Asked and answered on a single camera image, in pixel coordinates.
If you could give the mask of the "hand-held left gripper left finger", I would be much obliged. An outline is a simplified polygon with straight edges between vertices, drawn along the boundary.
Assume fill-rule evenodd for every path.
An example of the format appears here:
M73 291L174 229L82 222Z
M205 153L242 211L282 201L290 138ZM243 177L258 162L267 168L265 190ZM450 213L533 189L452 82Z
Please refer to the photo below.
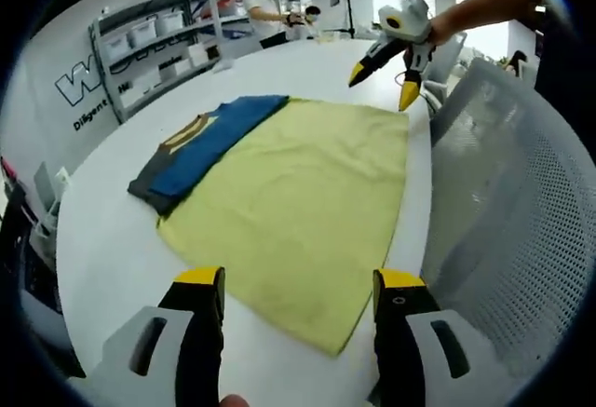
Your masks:
M222 266L176 277L104 343L90 386L105 406L217 406L224 349Z

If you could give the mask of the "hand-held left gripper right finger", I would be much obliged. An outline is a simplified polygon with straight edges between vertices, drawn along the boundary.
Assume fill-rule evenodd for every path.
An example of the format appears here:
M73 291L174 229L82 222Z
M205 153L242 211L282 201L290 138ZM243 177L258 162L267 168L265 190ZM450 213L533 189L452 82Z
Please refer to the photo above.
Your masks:
M374 351L381 406L497 406L504 366L492 343L425 282L392 269L373 272Z

